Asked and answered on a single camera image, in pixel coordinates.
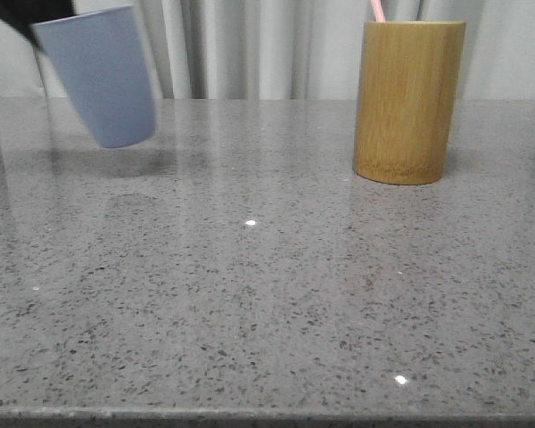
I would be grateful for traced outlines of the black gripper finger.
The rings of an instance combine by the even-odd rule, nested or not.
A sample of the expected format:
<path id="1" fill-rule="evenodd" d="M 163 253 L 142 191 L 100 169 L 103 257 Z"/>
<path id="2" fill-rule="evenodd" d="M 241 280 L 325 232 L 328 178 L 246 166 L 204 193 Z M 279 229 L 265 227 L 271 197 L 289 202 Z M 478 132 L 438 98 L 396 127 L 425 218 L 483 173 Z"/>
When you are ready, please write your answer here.
<path id="1" fill-rule="evenodd" d="M 0 0 L 0 20 L 42 50 L 32 25 L 75 15 L 72 0 Z"/>

